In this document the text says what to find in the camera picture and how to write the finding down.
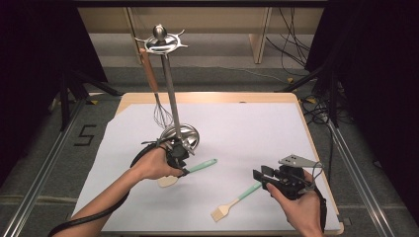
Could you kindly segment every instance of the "metal rail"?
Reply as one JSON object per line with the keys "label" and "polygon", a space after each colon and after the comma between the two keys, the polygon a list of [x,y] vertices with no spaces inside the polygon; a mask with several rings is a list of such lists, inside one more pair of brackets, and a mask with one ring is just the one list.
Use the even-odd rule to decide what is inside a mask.
{"label": "metal rail", "polygon": [[355,187],[360,193],[360,197],[363,200],[364,205],[367,208],[367,211],[369,212],[374,225],[376,226],[379,236],[395,236],[384,212],[382,211],[376,197],[371,191],[360,168],[358,167],[357,161],[354,159],[339,128],[336,128],[333,122],[328,122],[327,125],[330,127],[333,133],[333,138],[342,156],[342,160],[344,161],[345,166],[352,180],[354,181]]}
{"label": "metal rail", "polygon": [[77,116],[83,108],[84,104],[84,100],[78,101],[75,104],[67,127],[65,128],[65,130],[61,131],[58,137],[55,139],[52,148],[50,149],[48,155],[43,161],[40,171],[38,172],[37,176],[32,182],[31,187],[24,196],[15,214],[11,218],[9,225],[7,226],[6,231],[3,234],[4,237],[15,237],[19,236],[19,234],[21,233],[29,215],[31,214],[32,209],[34,208],[37,198],[40,195],[42,188],[62,151],[62,148],[68,138],[68,135],[77,119]]}

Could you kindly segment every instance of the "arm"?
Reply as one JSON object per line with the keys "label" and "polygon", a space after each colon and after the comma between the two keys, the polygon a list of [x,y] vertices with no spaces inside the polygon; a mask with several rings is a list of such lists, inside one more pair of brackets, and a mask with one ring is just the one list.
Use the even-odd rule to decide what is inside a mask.
{"label": "arm", "polygon": [[[306,171],[305,179],[312,182],[312,176]],[[287,221],[302,236],[321,237],[320,200],[315,191],[309,191],[300,199],[289,200],[275,186],[267,184],[269,193],[281,205]]]}
{"label": "arm", "polygon": [[[167,165],[164,149],[154,148],[141,157],[132,168],[125,171],[97,197],[80,209],[71,219],[96,214],[107,209],[117,203],[132,187],[144,179],[155,180],[170,175],[178,177],[182,174],[181,170]],[[65,229],[54,236],[97,236],[109,217],[110,215]]]}

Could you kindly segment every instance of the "printed number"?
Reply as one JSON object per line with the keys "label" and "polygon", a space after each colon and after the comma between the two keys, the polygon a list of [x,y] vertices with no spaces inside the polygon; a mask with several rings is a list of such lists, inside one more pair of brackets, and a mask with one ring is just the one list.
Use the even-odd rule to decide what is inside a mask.
{"label": "printed number", "polygon": [[86,124],[83,125],[83,128],[81,128],[79,137],[89,137],[89,141],[87,143],[74,143],[74,146],[90,146],[90,143],[92,142],[92,139],[95,135],[87,135],[87,134],[83,134],[84,133],[84,129],[86,129],[87,127],[96,127],[96,125],[94,124]]}

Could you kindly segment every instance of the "black curtain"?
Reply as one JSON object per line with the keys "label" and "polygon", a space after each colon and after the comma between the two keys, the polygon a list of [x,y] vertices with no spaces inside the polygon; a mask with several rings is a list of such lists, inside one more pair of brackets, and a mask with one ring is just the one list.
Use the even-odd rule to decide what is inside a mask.
{"label": "black curtain", "polygon": [[105,73],[76,8],[0,1],[0,185],[31,142],[66,70]]}
{"label": "black curtain", "polygon": [[[419,224],[417,124],[419,4],[366,1],[364,22],[344,55],[340,80],[350,111],[394,188]],[[314,70],[328,55],[354,9],[326,8],[307,60]]]}

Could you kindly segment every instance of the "gray floor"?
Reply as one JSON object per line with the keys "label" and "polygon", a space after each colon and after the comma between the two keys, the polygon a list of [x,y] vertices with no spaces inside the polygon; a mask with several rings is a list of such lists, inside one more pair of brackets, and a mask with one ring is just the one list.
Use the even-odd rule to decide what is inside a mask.
{"label": "gray floor", "polygon": [[[110,85],[121,92],[148,92],[142,68],[133,51],[132,40],[127,35],[91,35],[100,56]],[[287,79],[299,77],[290,72],[306,73],[300,65],[285,57],[282,67],[281,54],[268,43],[262,64],[254,64],[250,44],[245,35],[187,35],[180,48],[171,54],[172,76],[175,90],[181,91],[250,91],[272,92],[285,88]],[[282,45],[278,36],[270,39]],[[312,36],[300,36],[310,44]],[[163,74],[159,58],[153,56],[153,66],[161,85]],[[295,94],[304,98],[310,94],[314,82],[298,88]],[[86,85],[89,92],[100,92]],[[56,224],[72,213],[75,202],[83,187],[87,174],[94,162],[97,149],[103,137],[107,122],[112,119],[120,98],[109,95],[92,96],[94,103],[82,106],[80,114],[71,129],[65,145],[59,154],[51,174],[42,188],[20,236],[45,236]],[[408,210],[394,191],[383,171],[373,165],[375,157],[359,133],[355,124],[340,122],[353,157],[359,165],[369,188],[382,208],[394,236],[419,236],[419,229]],[[80,137],[85,127],[94,135],[90,145],[89,137]],[[323,164],[329,164],[330,133],[324,124],[310,123],[308,126],[317,152]],[[27,156],[19,161],[0,190],[0,231],[5,231],[8,221],[27,193],[42,162],[47,157],[55,139],[59,136],[60,107],[52,110],[45,118]],[[354,185],[342,156],[333,147],[330,188],[337,203],[345,231],[342,236],[379,236],[376,226],[364,204],[359,190]]]}

